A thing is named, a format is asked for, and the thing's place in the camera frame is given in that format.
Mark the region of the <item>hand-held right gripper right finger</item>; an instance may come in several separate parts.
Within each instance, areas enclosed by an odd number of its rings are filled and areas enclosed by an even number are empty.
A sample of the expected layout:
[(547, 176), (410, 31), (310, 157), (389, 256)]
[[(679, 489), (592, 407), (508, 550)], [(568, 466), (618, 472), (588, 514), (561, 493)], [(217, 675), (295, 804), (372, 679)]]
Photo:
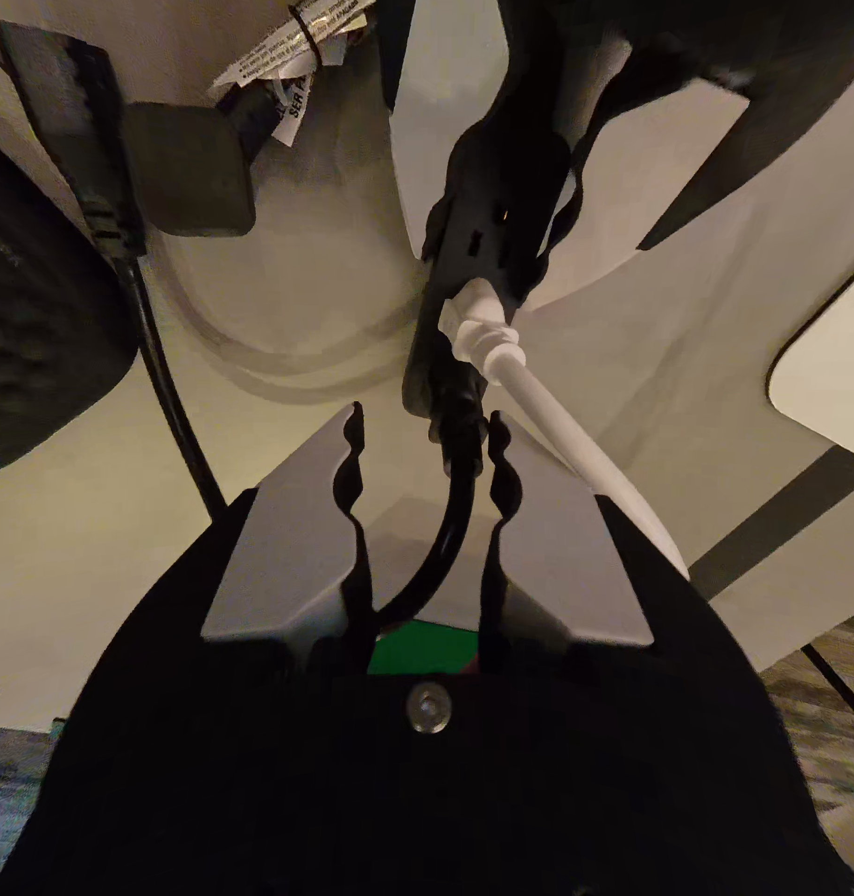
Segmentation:
[(489, 420), (490, 498), (499, 512), (480, 591), (485, 674), (563, 658), (578, 644), (654, 643), (595, 492), (502, 411)]

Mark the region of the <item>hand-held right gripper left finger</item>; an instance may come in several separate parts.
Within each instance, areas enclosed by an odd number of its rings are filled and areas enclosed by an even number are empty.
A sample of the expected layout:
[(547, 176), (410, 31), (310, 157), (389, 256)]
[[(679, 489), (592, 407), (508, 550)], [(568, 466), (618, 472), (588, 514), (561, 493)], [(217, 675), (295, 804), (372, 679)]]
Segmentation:
[(371, 572), (353, 507), (363, 491), (364, 409), (337, 411), (259, 483), (201, 636), (270, 641), (308, 666), (372, 613)]

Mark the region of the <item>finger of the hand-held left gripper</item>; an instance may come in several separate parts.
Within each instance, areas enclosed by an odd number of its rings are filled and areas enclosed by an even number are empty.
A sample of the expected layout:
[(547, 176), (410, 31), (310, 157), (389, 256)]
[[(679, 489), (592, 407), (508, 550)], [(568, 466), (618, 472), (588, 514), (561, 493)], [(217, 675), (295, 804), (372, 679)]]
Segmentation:
[(526, 309), (569, 297), (633, 258), (748, 104), (720, 84), (694, 78), (603, 124), (582, 169), (578, 219), (549, 253)]
[(411, 250), (445, 192), (458, 138), (496, 99), (510, 61), (496, 1), (417, 1), (389, 116), (399, 201)]

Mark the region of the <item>black power strip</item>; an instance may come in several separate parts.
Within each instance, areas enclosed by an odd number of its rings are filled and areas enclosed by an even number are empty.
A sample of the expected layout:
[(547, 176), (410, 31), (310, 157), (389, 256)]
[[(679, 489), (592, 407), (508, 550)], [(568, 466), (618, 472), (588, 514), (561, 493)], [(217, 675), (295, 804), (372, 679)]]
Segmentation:
[(430, 276), (421, 299), (403, 377), (409, 414), (426, 419), (431, 375), (449, 348), (440, 348), (439, 321), (447, 300), (471, 280), (493, 287), (511, 322), (537, 282), (540, 246), (569, 170), (566, 141), (553, 131), (526, 137), (466, 133), (448, 163), (446, 191), (428, 226)]

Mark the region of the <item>black power plug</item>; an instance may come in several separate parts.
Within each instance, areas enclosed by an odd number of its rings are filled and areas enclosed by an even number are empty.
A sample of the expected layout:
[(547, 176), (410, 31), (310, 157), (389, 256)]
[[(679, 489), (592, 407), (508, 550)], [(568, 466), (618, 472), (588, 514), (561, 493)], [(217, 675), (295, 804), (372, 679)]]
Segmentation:
[(485, 379), (470, 364), (460, 364), (431, 382), (430, 438), (441, 448), (449, 478), (476, 480), (483, 473)]

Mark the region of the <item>white power plug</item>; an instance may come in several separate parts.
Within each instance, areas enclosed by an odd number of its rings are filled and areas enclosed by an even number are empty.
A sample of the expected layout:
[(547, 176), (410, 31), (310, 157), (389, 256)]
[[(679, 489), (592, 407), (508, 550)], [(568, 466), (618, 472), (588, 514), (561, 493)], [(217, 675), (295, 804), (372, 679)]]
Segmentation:
[(469, 280), (444, 303), (438, 330), (453, 359), (471, 365), (489, 385), (507, 389), (510, 375), (525, 371), (519, 334), (508, 324), (500, 297), (484, 278)]

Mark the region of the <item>green plastic bin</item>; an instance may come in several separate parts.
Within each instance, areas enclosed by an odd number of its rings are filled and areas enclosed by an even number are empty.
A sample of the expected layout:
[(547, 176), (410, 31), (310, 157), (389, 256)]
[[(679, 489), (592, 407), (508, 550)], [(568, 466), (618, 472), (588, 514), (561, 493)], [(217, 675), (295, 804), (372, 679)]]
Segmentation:
[(381, 635), (367, 669), (371, 676), (457, 675), (478, 664), (478, 633), (410, 621)]

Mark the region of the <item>black mesh pad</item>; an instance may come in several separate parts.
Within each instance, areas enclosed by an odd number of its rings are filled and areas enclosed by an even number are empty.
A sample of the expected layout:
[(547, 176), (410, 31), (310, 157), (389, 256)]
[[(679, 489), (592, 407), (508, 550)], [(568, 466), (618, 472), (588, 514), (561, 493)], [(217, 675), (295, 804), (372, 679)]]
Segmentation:
[(0, 149), (0, 470), (106, 397), (138, 352), (112, 268)]

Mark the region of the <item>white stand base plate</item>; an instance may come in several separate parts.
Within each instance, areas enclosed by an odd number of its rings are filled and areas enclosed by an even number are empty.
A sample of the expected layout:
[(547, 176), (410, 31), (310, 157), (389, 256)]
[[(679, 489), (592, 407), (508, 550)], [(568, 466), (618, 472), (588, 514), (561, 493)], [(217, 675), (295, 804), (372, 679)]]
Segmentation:
[(854, 453), (854, 277), (784, 346), (767, 395), (779, 413)]

